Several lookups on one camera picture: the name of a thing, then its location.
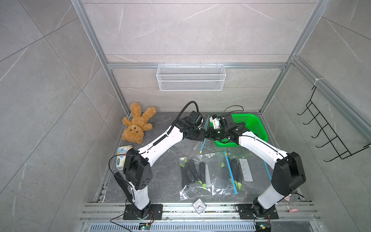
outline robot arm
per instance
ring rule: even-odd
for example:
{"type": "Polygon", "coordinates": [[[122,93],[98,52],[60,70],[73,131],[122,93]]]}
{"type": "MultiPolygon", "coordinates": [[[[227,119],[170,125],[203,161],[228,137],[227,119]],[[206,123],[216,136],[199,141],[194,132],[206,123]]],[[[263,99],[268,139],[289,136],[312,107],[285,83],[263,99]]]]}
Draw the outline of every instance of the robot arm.
{"type": "Polygon", "coordinates": [[[273,169],[271,184],[253,201],[255,216],[264,217],[271,207],[305,182],[301,158],[295,152],[288,154],[273,147],[251,131],[244,132],[238,140],[273,169]]]}
{"type": "Polygon", "coordinates": [[[127,152],[123,169],[127,181],[120,172],[115,173],[117,183],[133,204],[138,218],[145,218],[150,210],[151,202],[148,198],[147,186],[152,180],[151,166],[156,160],[184,138],[197,141],[205,138],[205,129],[200,128],[203,117],[199,112],[192,111],[189,116],[180,119],[180,115],[190,103],[183,108],[177,119],[162,135],[138,150],[132,148],[127,152]]]}
{"type": "Polygon", "coordinates": [[[252,151],[273,169],[271,184],[253,201],[255,216],[266,216],[277,202],[305,182],[303,165],[297,153],[289,154],[263,141],[247,129],[244,122],[235,123],[230,114],[222,117],[214,115],[210,117],[210,122],[213,128],[208,131],[207,137],[219,141],[224,138],[232,140],[252,151]]]}
{"type": "Polygon", "coordinates": [[[198,109],[197,112],[193,111],[188,117],[180,119],[181,113],[189,104],[183,108],[172,125],[153,142],[138,150],[130,149],[127,152],[123,173],[128,182],[119,172],[115,173],[116,181],[133,204],[138,218],[145,218],[150,210],[147,186],[153,177],[151,166],[171,146],[184,138],[197,141],[202,141],[205,137],[219,141],[227,138],[249,149],[273,168],[271,184],[253,201],[252,210],[257,217],[266,216],[277,202],[305,182],[298,154],[295,152],[289,154],[261,140],[245,127],[245,123],[235,123],[230,114],[225,117],[212,116],[210,121],[213,128],[205,134],[205,130],[200,128],[203,117],[198,109]]]}

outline plastic bag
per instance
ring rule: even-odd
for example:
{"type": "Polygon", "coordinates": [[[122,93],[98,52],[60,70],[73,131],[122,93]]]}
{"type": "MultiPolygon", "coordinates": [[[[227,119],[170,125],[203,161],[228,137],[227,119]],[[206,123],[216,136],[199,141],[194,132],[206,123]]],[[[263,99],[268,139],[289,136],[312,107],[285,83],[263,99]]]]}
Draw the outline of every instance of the plastic bag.
{"type": "Polygon", "coordinates": [[[234,188],[237,192],[245,192],[246,185],[253,181],[246,153],[235,154],[227,152],[229,164],[234,180],[234,188]]]}
{"type": "Polygon", "coordinates": [[[224,152],[180,157],[180,200],[214,195],[234,195],[224,152]]]}
{"type": "Polygon", "coordinates": [[[246,192],[253,181],[246,155],[220,151],[180,157],[180,200],[246,192]]]}

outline wire mesh basket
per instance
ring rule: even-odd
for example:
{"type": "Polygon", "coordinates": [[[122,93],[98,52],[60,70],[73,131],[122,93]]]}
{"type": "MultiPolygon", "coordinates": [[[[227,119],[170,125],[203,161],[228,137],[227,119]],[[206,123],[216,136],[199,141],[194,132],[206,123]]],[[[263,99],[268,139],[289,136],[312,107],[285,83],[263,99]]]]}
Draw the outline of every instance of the wire mesh basket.
{"type": "Polygon", "coordinates": [[[222,90],[226,70],[218,64],[159,65],[156,76],[161,91],[222,90]]]}

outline wall hook rack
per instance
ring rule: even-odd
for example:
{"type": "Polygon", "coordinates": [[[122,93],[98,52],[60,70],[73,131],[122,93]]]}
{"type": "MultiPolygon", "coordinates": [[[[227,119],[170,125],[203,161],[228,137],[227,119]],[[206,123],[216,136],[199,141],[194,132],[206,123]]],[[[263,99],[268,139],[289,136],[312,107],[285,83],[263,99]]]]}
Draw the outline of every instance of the wall hook rack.
{"type": "Polygon", "coordinates": [[[354,155],[354,154],[357,154],[357,153],[360,152],[360,151],[363,151],[364,149],[369,148],[371,144],[368,144],[368,145],[364,146],[362,149],[360,149],[360,150],[358,150],[357,152],[354,152],[354,153],[351,153],[351,152],[348,150],[348,148],[345,146],[345,144],[344,144],[343,141],[340,139],[340,137],[338,136],[338,134],[335,132],[335,130],[332,128],[332,126],[328,123],[327,119],[322,115],[322,113],[319,111],[319,109],[317,108],[317,106],[312,102],[312,97],[313,97],[314,92],[316,91],[316,87],[313,86],[312,90],[313,90],[313,92],[312,92],[312,96],[311,96],[311,98],[309,99],[308,103],[305,105],[305,106],[306,106],[305,110],[304,110],[301,114],[297,114],[297,115],[302,115],[302,114],[304,114],[305,111],[308,110],[308,111],[311,113],[311,115],[313,116],[313,118],[312,118],[308,123],[303,123],[303,124],[304,124],[304,125],[308,125],[308,124],[311,123],[313,120],[315,120],[315,121],[318,123],[318,125],[320,126],[320,130],[319,130],[318,134],[317,134],[315,137],[312,136],[312,138],[317,138],[317,137],[319,136],[319,134],[321,133],[321,131],[323,131],[324,134],[325,134],[325,136],[326,136],[327,139],[328,139],[328,142],[327,142],[327,143],[325,143],[324,145],[322,145],[322,146],[320,146],[320,147],[318,147],[318,146],[316,146],[316,147],[317,147],[317,148],[321,148],[321,147],[324,147],[325,145],[327,145],[327,144],[330,143],[330,144],[332,145],[332,147],[335,149],[336,153],[338,154],[335,158],[332,158],[332,159],[330,159],[330,160],[324,160],[324,161],[325,161],[325,162],[330,162],[330,161],[333,161],[334,159],[336,159],[336,158],[338,158],[338,157],[340,157],[340,159],[343,160],[343,159],[348,158],[349,156],[352,156],[352,155],[354,155]],[[317,113],[316,115],[314,115],[313,112],[309,109],[309,107],[310,107],[311,105],[314,106],[314,107],[316,108],[316,110],[318,111],[318,113],[317,113]],[[318,122],[318,120],[317,120],[317,118],[316,118],[318,115],[322,116],[322,118],[326,121],[326,124],[325,124],[324,126],[321,126],[320,123],[318,122]],[[334,132],[334,134],[335,134],[335,137],[334,137],[334,138],[332,138],[332,139],[329,138],[329,136],[327,135],[327,133],[326,133],[325,130],[324,130],[325,127],[330,127],[330,128],[331,128],[331,130],[332,130],[332,131],[334,132]],[[338,138],[338,139],[340,140],[340,142],[343,144],[343,146],[344,146],[345,149],[346,149],[346,151],[343,152],[343,153],[341,153],[341,154],[339,153],[339,151],[336,149],[336,147],[335,147],[334,144],[332,143],[332,141],[333,141],[334,139],[336,139],[336,138],[338,138]],[[346,157],[341,157],[341,156],[344,155],[345,153],[349,153],[349,155],[346,156],[346,157]]]}

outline brown teddy bear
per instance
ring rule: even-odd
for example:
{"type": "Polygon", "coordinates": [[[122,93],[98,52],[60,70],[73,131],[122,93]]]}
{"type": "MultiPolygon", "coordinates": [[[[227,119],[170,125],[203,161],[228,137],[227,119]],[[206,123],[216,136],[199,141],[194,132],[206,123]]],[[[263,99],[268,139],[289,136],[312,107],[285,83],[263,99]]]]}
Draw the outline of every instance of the brown teddy bear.
{"type": "Polygon", "coordinates": [[[141,116],[141,107],[137,102],[133,102],[130,106],[133,113],[131,121],[125,117],[122,122],[128,126],[122,134],[122,140],[128,140],[132,143],[141,144],[144,138],[144,131],[152,129],[152,124],[147,123],[150,118],[156,114],[155,107],[149,107],[141,116]]]}

